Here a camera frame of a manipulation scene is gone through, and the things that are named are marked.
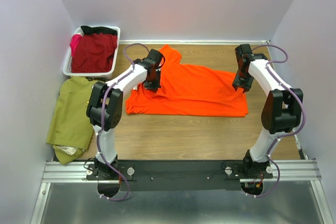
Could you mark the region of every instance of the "red cloth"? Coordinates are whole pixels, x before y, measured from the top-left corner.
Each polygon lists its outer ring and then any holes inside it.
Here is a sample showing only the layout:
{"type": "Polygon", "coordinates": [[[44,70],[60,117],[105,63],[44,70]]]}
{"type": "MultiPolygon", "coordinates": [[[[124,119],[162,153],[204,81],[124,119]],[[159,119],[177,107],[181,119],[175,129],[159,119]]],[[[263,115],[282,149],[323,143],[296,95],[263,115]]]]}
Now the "red cloth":
{"type": "Polygon", "coordinates": [[[82,36],[80,34],[75,34],[71,38],[71,42],[70,42],[71,55],[75,54],[76,47],[78,46],[78,43],[79,43],[81,38],[82,38],[82,36]]]}
{"type": "Polygon", "coordinates": [[[127,114],[245,116],[246,96],[232,87],[235,73],[180,64],[181,54],[165,45],[166,62],[157,93],[138,85],[126,101],[127,114]]]}
{"type": "Polygon", "coordinates": [[[84,35],[72,55],[73,73],[104,73],[112,68],[117,36],[111,34],[84,35]]]}

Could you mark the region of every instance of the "gray wall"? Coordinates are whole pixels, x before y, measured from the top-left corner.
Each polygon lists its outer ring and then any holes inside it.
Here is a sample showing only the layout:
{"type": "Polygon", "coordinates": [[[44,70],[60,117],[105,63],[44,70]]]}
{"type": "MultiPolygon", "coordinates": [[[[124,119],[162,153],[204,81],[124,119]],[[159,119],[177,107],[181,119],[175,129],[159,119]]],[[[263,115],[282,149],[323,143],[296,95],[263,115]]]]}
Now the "gray wall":
{"type": "MultiPolygon", "coordinates": [[[[307,123],[299,134],[310,158],[318,160],[322,184],[336,220],[336,0],[294,0],[272,43],[284,47],[289,61],[276,70],[304,92],[307,123]]],[[[272,57],[283,55],[271,49],[272,57]]]]}
{"type": "Polygon", "coordinates": [[[112,24],[122,39],[270,39],[293,0],[62,0],[76,26],[112,24]]]}
{"type": "Polygon", "coordinates": [[[30,223],[73,24],[61,0],[0,0],[0,222],[30,223]]]}

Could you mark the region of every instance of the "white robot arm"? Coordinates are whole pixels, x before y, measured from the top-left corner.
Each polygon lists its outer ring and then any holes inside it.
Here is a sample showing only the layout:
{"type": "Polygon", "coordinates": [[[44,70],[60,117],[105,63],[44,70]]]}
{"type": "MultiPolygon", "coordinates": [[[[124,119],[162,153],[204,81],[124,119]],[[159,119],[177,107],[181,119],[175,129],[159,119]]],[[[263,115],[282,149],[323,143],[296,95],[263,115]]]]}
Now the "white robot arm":
{"type": "Polygon", "coordinates": [[[268,165],[269,157],[278,145],[282,136],[291,132],[301,121],[301,107],[291,95],[291,90],[302,102],[301,89],[293,89],[285,83],[270,66],[264,54],[254,54],[249,44],[240,45],[235,49],[238,71],[233,87],[249,91],[253,79],[262,87],[267,100],[261,114],[262,130],[256,144],[245,156],[245,169],[254,165],[268,165]]]}
{"type": "MultiPolygon", "coordinates": [[[[123,96],[140,83],[144,83],[146,89],[156,92],[160,87],[162,58],[163,55],[160,52],[152,49],[146,58],[135,60],[134,65],[131,65],[118,77],[106,83],[97,82],[93,85],[87,116],[90,118],[96,136],[100,134],[100,148],[109,164],[117,157],[114,145],[114,128],[121,119],[123,96]],[[108,94],[109,104],[105,108],[104,129],[102,130],[102,98],[108,87],[112,85],[113,88],[108,94]]],[[[105,163],[99,150],[97,150],[96,159],[105,163]]]]}

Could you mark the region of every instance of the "bolt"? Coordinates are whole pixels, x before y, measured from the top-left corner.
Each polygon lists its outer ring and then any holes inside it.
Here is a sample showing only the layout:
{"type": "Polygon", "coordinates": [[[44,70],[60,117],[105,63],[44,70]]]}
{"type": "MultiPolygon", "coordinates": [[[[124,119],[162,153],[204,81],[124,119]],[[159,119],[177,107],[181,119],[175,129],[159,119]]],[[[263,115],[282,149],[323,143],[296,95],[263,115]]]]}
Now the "bolt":
{"type": "Polygon", "coordinates": [[[133,169],[133,167],[130,167],[130,168],[127,169],[127,174],[128,174],[129,176],[132,176],[132,175],[134,174],[134,169],[133,169]]]}
{"type": "Polygon", "coordinates": [[[231,174],[232,174],[232,169],[231,169],[231,167],[226,167],[226,168],[225,168],[225,173],[226,173],[227,175],[231,175],[231,174]]]}
{"type": "Polygon", "coordinates": [[[90,175],[92,175],[92,173],[93,173],[93,171],[91,171],[91,170],[86,170],[86,175],[90,176],[90,175]]]}
{"type": "Polygon", "coordinates": [[[273,169],[272,169],[272,167],[267,166],[267,167],[266,167],[266,172],[267,172],[268,174],[272,174],[272,173],[273,173],[273,169]]]}

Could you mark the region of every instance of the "plastic basket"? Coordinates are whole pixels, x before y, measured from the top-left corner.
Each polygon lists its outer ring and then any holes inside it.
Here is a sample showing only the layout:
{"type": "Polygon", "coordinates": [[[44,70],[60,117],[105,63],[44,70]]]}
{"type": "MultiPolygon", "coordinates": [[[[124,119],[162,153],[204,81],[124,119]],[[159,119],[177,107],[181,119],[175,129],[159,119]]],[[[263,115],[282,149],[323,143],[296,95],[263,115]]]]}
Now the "plastic basket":
{"type": "MultiPolygon", "coordinates": [[[[65,58],[65,62],[64,62],[64,65],[63,65],[63,73],[66,76],[85,76],[85,77],[91,77],[93,79],[100,79],[100,80],[111,80],[112,79],[112,73],[113,73],[114,68],[116,66],[115,62],[117,60],[117,55],[118,55],[120,28],[117,27],[117,26],[104,26],[104,27],[114,29],[118,32],[117,48],[114,51],[113,63],[112,63],[111,70],[108,71],[108,72],[105,72],[105,73],[72,73],[71,72],[72,55],[71,55],[71,48],[69,46],[68,51],[67,51],[67,55],[66,55],[66,58],[65,58]]],[[[82,32],[83,32],[82,29],[80,27],[78,27],[73,34],[75,35],[75,34],[82,33],[82,32]]]]}

